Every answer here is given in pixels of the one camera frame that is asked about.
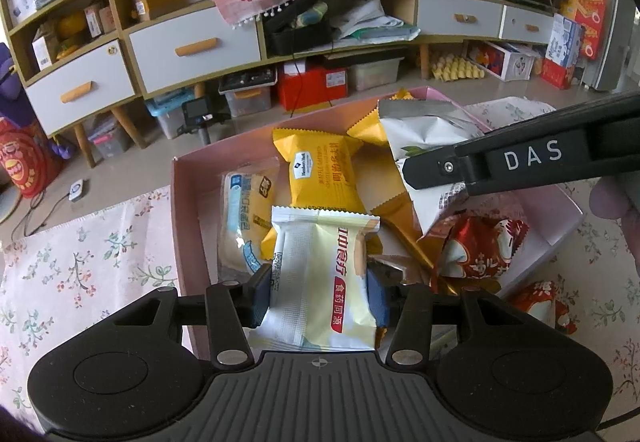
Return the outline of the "plain yellow snack bag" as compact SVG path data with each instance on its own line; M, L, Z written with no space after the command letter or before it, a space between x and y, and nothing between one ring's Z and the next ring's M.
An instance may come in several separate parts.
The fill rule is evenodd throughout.
M380 121L378 108L359 119L346 131L346 136L375 146L387 146L388 139Z

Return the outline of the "clear blue-label bread packet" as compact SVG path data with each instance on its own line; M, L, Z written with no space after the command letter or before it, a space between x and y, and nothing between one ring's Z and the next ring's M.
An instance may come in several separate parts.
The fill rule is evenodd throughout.
M271 231L280 160L269 157L221 177L217 238L220 280L244 282L266 262L262 241Z

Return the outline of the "floral table cloth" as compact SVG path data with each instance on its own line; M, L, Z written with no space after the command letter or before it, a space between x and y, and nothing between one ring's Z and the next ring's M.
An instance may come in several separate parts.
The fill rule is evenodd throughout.
M627 438L639 433L639 279L617 222L588 208L591 183L564 185L578 211L553 247L532 225L515 258L529 279L554 285L570 336L608 363L614 392L606 417ZM4 248L1 282L1 404L29 428L39 425L27 378L41 355L108 314L162 286L178 266L167 188L49 228Z

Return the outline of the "white green nut bag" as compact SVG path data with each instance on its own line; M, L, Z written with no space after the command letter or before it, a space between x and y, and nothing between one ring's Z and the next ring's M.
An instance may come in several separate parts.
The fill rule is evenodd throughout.
M483 135L471 116L448 101L378 102L378 116L424 234L469 198L454 147Z

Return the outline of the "pink cardboard box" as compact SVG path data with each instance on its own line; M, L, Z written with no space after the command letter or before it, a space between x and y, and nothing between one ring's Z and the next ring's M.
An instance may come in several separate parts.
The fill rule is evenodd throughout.
M181 295L201 295L217 280L217 230L222 175L235 168L277 156L272 129L299 128L337 134L346 131L378 105L373 98L348 98L325 110L268 121L190 154L177 157L171 171L171 212ZM356 155L354 167L358 194L367 211L405 191L392 155L382 147L366 144ZM526 280L548 261L563 240L577 230L584 214L557 186L530 188L513 194L522 206L530 230L515 255L511 269L500 278L500 296ZM193 352L209 359L206 329L188 327Z

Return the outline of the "yellow sandwich cake packet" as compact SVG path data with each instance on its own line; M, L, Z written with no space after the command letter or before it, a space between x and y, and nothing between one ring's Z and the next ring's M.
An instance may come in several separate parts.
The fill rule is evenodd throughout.
M288 163L291 206L364 214L352 156L358 139L319 130L274 129L273 145Z

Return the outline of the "wooden white drawer cabinet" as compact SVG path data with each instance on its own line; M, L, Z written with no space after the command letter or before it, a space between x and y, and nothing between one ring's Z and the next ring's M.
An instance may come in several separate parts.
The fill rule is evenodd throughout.
M233 27L213 0L154 20L137 16L134 0L107 0L114 29L77 51L39 67L32 50L38 25L89 0L54 0L21 23L3 10L2 24L17 75L43 132L52 138L106 112L121 112L135 98L154 98L260 65L280 63L267 50L265 16ZM419 27L416 45L486 39L545 44L552 17L504 0L380 0L387 14Z

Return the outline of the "red white candy packet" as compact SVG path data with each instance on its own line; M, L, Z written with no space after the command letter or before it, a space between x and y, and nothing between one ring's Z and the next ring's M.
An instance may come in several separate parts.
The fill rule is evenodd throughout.
M457 295L462 288L496 294L528 232L521 219L458 217L436 257L432 288L440 294Z

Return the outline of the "yellow egg tray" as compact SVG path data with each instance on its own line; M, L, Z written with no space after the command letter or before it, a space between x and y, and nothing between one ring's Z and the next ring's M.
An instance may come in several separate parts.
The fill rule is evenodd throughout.
M431 73L436 80L443 82L483 79L485 77L484 70L480 69L477 64L453 53L435 54L431 62Z

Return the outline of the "black bag on shelf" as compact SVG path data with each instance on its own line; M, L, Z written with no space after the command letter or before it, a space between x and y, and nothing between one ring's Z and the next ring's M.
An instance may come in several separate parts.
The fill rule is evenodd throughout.
M271 55L293 55L332 41L324 0L291 0L264 19L267 50Z

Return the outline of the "purple plush toy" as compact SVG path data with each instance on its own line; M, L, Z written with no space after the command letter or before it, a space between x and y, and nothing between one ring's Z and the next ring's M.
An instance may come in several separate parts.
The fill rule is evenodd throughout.
M36 115L26 91L17 75L8 46L1 48L1 116L17 128L25 128L36 121Z

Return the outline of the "orange red gift box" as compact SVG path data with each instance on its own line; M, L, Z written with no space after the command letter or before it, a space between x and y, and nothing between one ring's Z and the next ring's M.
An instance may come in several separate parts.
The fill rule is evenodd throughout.
M598 55L608 0L564 0L561 14L582 25L582 50L580 55L588 61L594 61Z

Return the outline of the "red storage box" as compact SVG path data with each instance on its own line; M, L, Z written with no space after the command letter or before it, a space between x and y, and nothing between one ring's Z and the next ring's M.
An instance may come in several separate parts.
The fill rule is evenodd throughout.
M290 75L281 68L277 92L280 105L288 112L346 98L347 70L312 66Z

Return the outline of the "cream red-label bread packet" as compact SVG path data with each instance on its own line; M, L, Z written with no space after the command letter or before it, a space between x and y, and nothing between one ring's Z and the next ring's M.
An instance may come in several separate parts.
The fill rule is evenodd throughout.
M277 232L269 308L248 332L255 350L371 351L366 239L380 219L353 212L274 207Z

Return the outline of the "red round bag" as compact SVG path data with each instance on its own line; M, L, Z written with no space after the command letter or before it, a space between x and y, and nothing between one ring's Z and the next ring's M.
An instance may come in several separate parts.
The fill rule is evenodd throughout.
M60 174L63 161L52 152L38 121L20 128L2 117L1 165L22 196L34 198Z

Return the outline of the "blue white milk carton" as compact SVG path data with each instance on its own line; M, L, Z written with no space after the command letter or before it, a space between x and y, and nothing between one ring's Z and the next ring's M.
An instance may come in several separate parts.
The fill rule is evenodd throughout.
M561 14L553 17L552 31L548 43L541 77L559 90L565 90L572 82L575 66L585 29L581 24Z

